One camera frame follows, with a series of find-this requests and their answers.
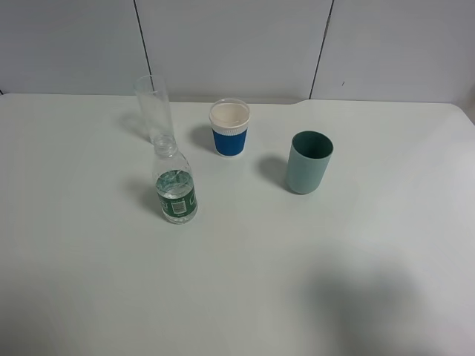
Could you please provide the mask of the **clear bottle with green label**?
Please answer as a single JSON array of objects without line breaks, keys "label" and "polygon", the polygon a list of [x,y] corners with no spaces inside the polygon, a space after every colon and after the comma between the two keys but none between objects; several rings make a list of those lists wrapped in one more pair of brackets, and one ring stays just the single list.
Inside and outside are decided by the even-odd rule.
[{"label": "clear bottle with green label", "polygon": [[153,181],[165,218],[184,224],[197,213],[194,179],[188,160],[173,136],[157,136],[153,141]]}]

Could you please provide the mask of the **teal green plastic cup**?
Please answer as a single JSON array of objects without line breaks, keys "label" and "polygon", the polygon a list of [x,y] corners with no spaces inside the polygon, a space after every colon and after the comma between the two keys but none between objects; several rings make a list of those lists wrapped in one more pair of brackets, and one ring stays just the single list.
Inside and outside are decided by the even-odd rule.
[{"label": "teal green plastic cup", "polygon": [[286,168],[286,184],[297,194],[310,194],[320,185],[333,154],[332,141],[316,131],[294,135]]}]

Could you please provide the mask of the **blue and white paper cup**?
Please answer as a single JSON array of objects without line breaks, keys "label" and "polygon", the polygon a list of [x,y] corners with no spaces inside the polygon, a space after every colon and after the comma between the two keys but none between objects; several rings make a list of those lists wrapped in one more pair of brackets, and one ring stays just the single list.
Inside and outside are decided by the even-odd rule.
[{"label": "blue and white paper cup", "polygon": [[211,106],[209,121],[220,155],[234,157],[243,152],[250,117],[249,106],[239,99],[220,99]]}]

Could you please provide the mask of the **tall clear drinking glass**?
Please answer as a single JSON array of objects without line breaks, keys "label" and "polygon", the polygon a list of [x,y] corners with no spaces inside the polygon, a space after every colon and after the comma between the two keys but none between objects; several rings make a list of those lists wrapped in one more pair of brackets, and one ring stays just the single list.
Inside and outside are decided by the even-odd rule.
[{"label": "tall clear drinking glass", "polygon": [[142,76],[134,83],[134,91],[151,143],[157,145],[164,139],[173,139],[174,126],[164,78],[160,75]]}]

